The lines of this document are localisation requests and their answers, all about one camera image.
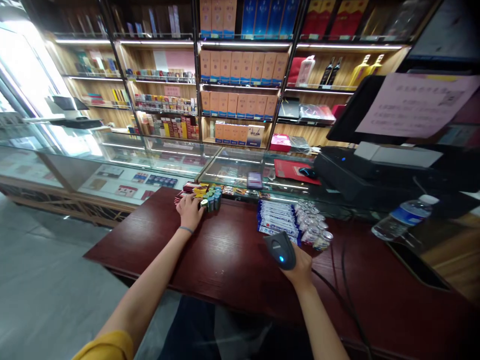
dark red countertop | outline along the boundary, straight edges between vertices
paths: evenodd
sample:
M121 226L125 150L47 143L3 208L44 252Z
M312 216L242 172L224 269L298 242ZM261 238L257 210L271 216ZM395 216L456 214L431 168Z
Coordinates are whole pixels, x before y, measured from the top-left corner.
M161 188L84 257L116 274L136 279L180 226L174 197ZM328 219L331 247L314 256L313 267L346 298L345 272L359 320L372 347L382 355L419 359L458 358L466 351L477 309L456 291L419 282L388 246L360 221ZM257 232L257 207L222 200L208 213L186 245L169 287L183 294L234 310L301 325L302 313L293 287L276 266ZM354 321L336 296L316 276L313 282L342 340L360 346Z

handheld barcode scanner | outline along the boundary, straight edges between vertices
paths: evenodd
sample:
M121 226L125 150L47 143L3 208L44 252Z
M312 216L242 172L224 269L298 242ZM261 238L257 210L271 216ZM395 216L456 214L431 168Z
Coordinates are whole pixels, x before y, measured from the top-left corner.
M266 247L270 255L283 270L292 270L297 263L294 246L287 233L282 231L275 235L265 236Z

gray tile floor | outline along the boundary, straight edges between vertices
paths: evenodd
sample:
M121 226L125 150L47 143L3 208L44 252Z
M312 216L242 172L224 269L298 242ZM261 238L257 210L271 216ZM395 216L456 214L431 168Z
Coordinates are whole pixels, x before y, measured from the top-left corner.
M82 255L109 229L17 206L0 194L0 358L71 359L127 287ZM156 359L181 295L167 291L136 359Z

water bottle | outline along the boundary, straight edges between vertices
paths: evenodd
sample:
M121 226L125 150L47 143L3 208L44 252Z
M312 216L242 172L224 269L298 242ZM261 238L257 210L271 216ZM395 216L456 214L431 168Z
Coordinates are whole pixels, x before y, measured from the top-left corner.
M392 241L406 233L408 228L428 218L432 213L432 205L438 202L436 197L430 195L422 195L416 200L402 202L386 218L372 227L371 232L377 238Z

yellow shirt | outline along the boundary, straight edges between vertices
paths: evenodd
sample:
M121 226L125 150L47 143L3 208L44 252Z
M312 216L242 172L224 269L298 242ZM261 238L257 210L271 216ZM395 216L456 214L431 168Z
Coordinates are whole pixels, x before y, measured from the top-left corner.
M134 342L125 331L114 331L90 341L72 360L133 360Z

